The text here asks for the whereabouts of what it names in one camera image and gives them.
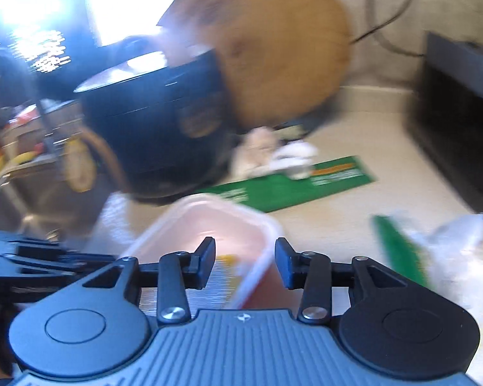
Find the black appliance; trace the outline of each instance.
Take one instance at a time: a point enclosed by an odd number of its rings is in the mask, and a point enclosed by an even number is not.
[[[407,128],[460,196],[483,212],[483,49],[429,33]]]
[[[11,321],[18,303],[33,303],[116,261],[103,254],[81,254],[59,242],[0,230],[0,370],[13,373],[8,346]]]
[[[206,285],[211,237],[159,263],[101,256],[101,268],[84,276],[72,272],[72,258],[62,262],[67,253],[25,246],[32,241],[0,251],[6,298],[14,288],[46,288],[9,329],[24,370],[13,385],[475,385],[464,374],[479,343],[472,316],[368,257],[335,263],[279,238],[283,283],[304,289],[297,320],[286,309],[202,309],[192,318],[185,289]],[[331,287],[340,286],[351,307],[334,317]],[[138,308],[143,287],[158,288],[155,317]]]
[[[162,52],[142,55],[75,91],[85,124],[112,149],[136,198],[187,194],[227,171],[236,136],[213,51],[175,68]]]

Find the green object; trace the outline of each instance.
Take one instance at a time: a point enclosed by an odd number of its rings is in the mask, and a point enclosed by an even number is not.
[[[373,216],[372,222],[392,269],[421,286],[429,287],[418,247],[403,237],[388,217]]]
[[[291,180],[283,174],[271,174],[209,187],[198,192],[219,194],[225,199],[262,212],[272,212],[374,181],[356,157],[321,162],[314,167],[313,175],[303,180]]]

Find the black cooking pot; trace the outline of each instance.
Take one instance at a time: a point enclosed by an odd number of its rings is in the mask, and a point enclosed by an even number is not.
[[[170,68],[153,52],[83,82],[85,124],[116,154],[137,198],[186,194],[219,178],[235,142],[213,51]]]

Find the black cable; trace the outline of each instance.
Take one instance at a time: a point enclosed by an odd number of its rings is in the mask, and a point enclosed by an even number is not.
[[[365,32],[363,35],[360,37],[356,38],[353,40],[351,43],[357,43],[366,37],[370,35],[374,35],[376,37],[376,40],[378,43],[383,46],[385,49],[392,51],[394,53],[399,53],[401,55],[407,55],[407,56],[423,56],[423,54],[419,53],[414,53],[410,51],[406,51],[402,48],[397,47],[396,45],[392,44],[390,41],[388,41],[381,33],[379,32],[380,29],[388,26],[390,23],[395,22],[399,17],[401,17],[405,11],[410,7],[411,3],[413,0],[405,0],[402,5],[399,7],[397,12],[386,22],[381,23],[379,25],[375,25],[375,0],[367,0],[367,10],[366,10],[366,18],[367,18],[367,23],[369,23],[369,26],[371,29],[367,32]]]
[[[376,3],[375,0],[367,0],[367,10],[366,10],[366,17],[367,17],[367,23],[369,24],[370,27],[374,26],[377,21],[376,21]],[[406,0],[405,3],[402,5],[403,12],[405,12],[409,5],[411,4],[412,0]],[[386,50],[390,52],[397,53],[399,55],[405,55],[405,56],[412,56],[414,58],[418,58],[420,56],[424,56],[422,53],[416,53],[412,51],[408,51],[405,49],[402,49],[398,47],[397,45],[394,45],[392,42],[390,42],[385,35],[382,34],[381,31],[377,30],[373,38]]]

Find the metal screw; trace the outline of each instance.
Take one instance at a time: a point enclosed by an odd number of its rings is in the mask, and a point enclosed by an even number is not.
[[[327,309],[320,306],[310,306],[302,311],[302,316],[306,319],[318,321],[318,319],[324,319],[327,316]]]
[[[177,319],[181,319],[186,312],[183,308],[179,306],[172,306],[171,308],[166,308],[164,311],[161,312],[161,316],[169,321],[175,321]]]
[[[51,230],[50,232],[47,232],[47,234],[45,235],[45,239],[50,242],[61,241],[61,238],[62,237],[59,229]]]

